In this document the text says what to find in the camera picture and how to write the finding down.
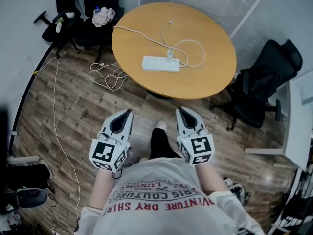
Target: desk leg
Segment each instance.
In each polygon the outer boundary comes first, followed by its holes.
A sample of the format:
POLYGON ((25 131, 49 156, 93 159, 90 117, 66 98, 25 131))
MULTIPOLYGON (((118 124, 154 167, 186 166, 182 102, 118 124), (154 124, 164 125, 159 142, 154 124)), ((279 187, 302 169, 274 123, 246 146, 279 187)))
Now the desk leg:
POLYGON ((22 164, 22 163, 29 163, 29 162, 35 162, 39 161, 40 157, 39 156, 31 156, 31 157, 19 157, 19 158, 14 158, 13 156, 8 156, 6 158, 7 164, 22 164))
MULTIPOLYGON (((298 189, 298 186, 299 186, 299 183, 300 183, 300 177, 301 177, 301 174, 302 174, 302 170, 301 169, 298 169, 297 170, 297 173, 294 177, 294 181, 293 181, 293 184, 292 184, 292 187, 291 187, 291 190, 289 192, 289 197, 288 197, 288 200, 287 202, 292 199, 292 197, 295 195, 297 189, 298 189)), ((276 219, 275 223, 272 224, 272 228, 269 230, 269 232, 267 233, 267 235, 272 235, 274 233, 274 231, 276 230, 276 227, 278 226, 281 226, 282 225, 282 213, 283 211, 280 213, 280 215, 278 216, 278 218, 276 219)))
POLYGON ((276 228, 276 229, 278 229, 278 230, 280 230, 280 231, 282 231, 282 232, 285 232, 285 233, 290 232, 290 230, 287 230, 287 229, 285 229, 285 228, 276 226, 276 225, 274 225, 274 224, 272 224, 272 227, 274 227, 274 228, 276 228))
POLYGON ((263 155, 283 155, 283 149, 251 149, 246 148, 245 153, 263 154, 263 155))
POLYGON ((274 167, 277 167, 277 168, 298 169, 298 167, 292 166, 292 165, 290 165, 290 164, 274 163, 273 166, 274 166, 274 167))

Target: table leg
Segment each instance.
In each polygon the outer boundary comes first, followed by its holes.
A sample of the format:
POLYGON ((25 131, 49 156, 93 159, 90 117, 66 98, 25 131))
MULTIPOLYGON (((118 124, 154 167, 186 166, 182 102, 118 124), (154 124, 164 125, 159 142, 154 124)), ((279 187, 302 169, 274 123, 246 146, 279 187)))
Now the table leg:
POLYGON ((149 94, 151 94, 152 96, 158 98, 158 99, 163 99, 163 100, 172 99, 172 98, 170 98, 170 97, 162 96, 162 95, 159 95, 159 94, 157 94, 157 93, 151 92, 150 90, 147 90, 147 92, 148 92, 149 94))
POLYGON ((283 155, 283 149, 251 149, 246 148, 245 153, 263 154, 263 155, 283 155))

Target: round wooden table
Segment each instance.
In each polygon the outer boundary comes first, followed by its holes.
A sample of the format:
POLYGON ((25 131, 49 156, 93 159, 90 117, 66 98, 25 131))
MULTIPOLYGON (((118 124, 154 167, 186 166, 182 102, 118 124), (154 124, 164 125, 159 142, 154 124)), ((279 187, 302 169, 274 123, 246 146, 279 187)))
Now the round wooden table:
MULTIPOLYGON (((143 56, 167 56, 167 48, 155 44, 138 33, 115 28, 112 48, 122 69, 136 83, 162 96, 178 99, 200 99, 223 90, 232 80, 236 70, 236 54, 225 31, 205 13, 170 2, 156 2, 137 7, 125 14, 117 26, 140 31, 149 38, 163 43, 161 30, 169 46, 180 40, 195 39, 205 50, 205 62, 197 68, 183 67, 178 73, 146 71, 142 69, 143 56)), ((190 65, 202 61, 201 47, 194 42, 177 46, 189 58, 190 65)), ((177 58, 184 56, 174 50, 177 58)))

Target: white power strip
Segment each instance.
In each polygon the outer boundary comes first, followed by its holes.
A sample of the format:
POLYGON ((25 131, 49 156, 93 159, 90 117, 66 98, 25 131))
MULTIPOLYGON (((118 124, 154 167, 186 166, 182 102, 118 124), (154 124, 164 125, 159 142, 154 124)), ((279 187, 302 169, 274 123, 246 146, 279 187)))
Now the white power strip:
POLYGON ((179 72, 179 60, 173 58, 170 62, 166 57, 144 56, 142 68, 145 71, 169 71, 179 72))

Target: laminate flooring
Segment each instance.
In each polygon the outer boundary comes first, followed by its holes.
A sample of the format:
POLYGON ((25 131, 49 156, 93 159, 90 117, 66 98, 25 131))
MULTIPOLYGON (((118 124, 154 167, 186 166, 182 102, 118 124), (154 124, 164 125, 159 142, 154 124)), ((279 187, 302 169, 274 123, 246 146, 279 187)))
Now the laminate flooring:
MULTIPOLYGON (((46 62, 54 56, 54 52, 51 52, 46 62)), ((89 51, 81 49, 81 53, 76 54, 72 47, 66 46, 61 52, 55 91, 58 137, 81 183, 79 213, 82 206, 87 204, 96 175, 88 155, 91 140, 96 137, 103 121, 123 109, 134 111, 129 159, 135 162, 140 157, 149 156, 151 132, 160 120, 167 123, 170 144, 177 150, 175 109, 182 105, 203 117, 213 134, 216 148, 212 163, 223 177, 230 177, 251 192, 251 200, 245 209, 267 232, 273 223, 271 215, 275 212, 274 208, 281 202, 280 192, 290 190, 295 170, 275 168, 272 166, 273 157, 246 154, 244 148, 282 147, 286 121, 276 122, 274 114, 267 113, 261 129, 254 129, 238 120, 234 131, 226 131, 231 117, 220 109, 209 110, 212 102, 229 100, 225 90, 203 100, 160 100, 127 78, 120 90, 112 92, 88 78, 96 52, 96 48, 89 51)), ((105 64, 115 62, 112 49, 107 48, 103 52, 101 61, 105 64)), ((14 155, 38 155, 50 164, 54 174, 50 183, 55 189, 57 200, 53 213, 60 225, 58 229, 72 232, 76 227, 78 185, 73 169, 58 145, 53 126, 53 88, 57 63, 57 59, 49 63, 37 74, 31 85, 19 118, 14 155)), ((107 75, 116 68, 119 68, 118 64, 104 68, 101 73, 107 75)), ((97 82, 104 81, 98 74, 92 76, 97 82)), ((55 226, 50 212, 53 205, 54 202, 48 199, 40 207, 21 209, 20 214, 27 222, 40 224, 50 231, 55 226)))

